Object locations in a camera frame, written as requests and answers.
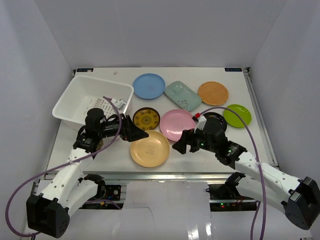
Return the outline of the black and gold plate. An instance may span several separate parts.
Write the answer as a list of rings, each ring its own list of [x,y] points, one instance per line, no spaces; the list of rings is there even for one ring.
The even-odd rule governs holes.
[[[143,131],[155,129],[160,120],[160,114],[151,107],[140,108],[133,115],[134,125]]]

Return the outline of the pink round plate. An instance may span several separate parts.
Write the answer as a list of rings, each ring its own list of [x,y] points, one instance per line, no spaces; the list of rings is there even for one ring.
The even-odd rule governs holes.
[[[166,112],[160,119],[161,133],[170,141],[177,142],[183,130],[194,129],[196,126],[193,115],[183,109],[173,109]]]

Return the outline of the tan yellow round plate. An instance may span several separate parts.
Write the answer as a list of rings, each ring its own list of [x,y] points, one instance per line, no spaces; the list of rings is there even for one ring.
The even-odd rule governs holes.
[[[130,155],[135,163],[145,168],[162,165],[170,155],[170,143],[160,132],[147,130],[147,138],[134,141],[130,145]]]

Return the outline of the black round plate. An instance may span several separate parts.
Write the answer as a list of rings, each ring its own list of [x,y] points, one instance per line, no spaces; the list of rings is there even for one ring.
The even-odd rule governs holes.
[[[219,131],[227,130],[227,122],[225,118],[216,112],[206,112],[203,114],[206,118],[206,123],[203,127],[203,132],[205,134],[214,135]]]

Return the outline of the celadon divided oval plate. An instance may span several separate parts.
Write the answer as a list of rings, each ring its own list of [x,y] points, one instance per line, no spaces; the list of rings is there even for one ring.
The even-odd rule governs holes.
[[[180,108],[188,112],[192,112],[202,103],[202,99],[181,81],[169,84],[164,93]]]

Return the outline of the blue round plate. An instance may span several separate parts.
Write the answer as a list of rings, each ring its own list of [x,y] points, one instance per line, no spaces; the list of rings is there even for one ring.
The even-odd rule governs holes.
[[[133,84],[134,93],[141,99],[153,100],[163,94],[166,88],[164,79],[154,73],[145,73],[138,76]]]

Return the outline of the woven bamboo round plate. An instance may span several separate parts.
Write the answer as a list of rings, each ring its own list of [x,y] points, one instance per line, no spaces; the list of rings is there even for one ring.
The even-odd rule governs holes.
[[[216,81],[207,81],[200,85],[197,94],[203,103],[210,106],[221,106],[229,99],[228,89]]]

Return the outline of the white plastic bin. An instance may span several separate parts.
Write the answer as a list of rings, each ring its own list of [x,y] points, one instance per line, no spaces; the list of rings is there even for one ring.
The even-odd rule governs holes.
[[[92,108],[102,109],[107,118],[116,113],[105,98],[123,99],[126,107],[118,111],[126,114],[133,93],[134,88],[129,84],[78,75],[71,80],[55,104],[52,115],[64,121],[70,128],[78,130],[85,124],[87,112]]]

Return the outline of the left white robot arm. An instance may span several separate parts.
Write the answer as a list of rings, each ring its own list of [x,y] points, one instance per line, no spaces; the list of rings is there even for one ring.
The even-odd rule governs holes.
[[[58,239],[66,232],[77,209],[92,198],[99,200],[105,196],[106,187],[101,176],[81,176],[93,162],[93,153],[102,149],[104,139],[116,135],[128,142],[149,137],[134,125],[129,115],[113,114],[106,118],[100,108],[87,112],[85,125],[78,131],[67,165],[39,195],[32,194],[26,201],[30,229]]]

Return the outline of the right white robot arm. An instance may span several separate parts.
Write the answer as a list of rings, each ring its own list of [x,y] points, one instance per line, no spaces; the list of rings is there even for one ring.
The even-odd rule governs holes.
[[[223,165],[235,170],[226,181],[226,195],[236,200],[249,197],[279,210],[295,226],[309,230],[320,215],[320,189],[310,177],[288,175],[267,163],[259,163],[243,146],[227,139],[224,131],[207,134],[184,130],[172,146],[181,154],[205,150],[215,154]]]

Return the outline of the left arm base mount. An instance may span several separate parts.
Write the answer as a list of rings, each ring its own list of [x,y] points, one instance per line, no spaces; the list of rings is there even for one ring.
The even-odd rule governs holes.
[[[123,204],[116,203],[121,199],[121,185],[106,184],[105,179],[97,174],[88,174],[83,180],[94,182],[97,185],[95,196],[81,207],[82,209],[121,210]]]

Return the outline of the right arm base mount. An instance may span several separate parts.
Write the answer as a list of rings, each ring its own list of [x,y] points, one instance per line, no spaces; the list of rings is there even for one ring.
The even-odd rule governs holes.
[[[255,211],[257,202],[240,195],[236,187],[241,179],[247,179],[243,173],[234,172],[223,184],[209,184],[205,190],[209,194],[211,212]]]

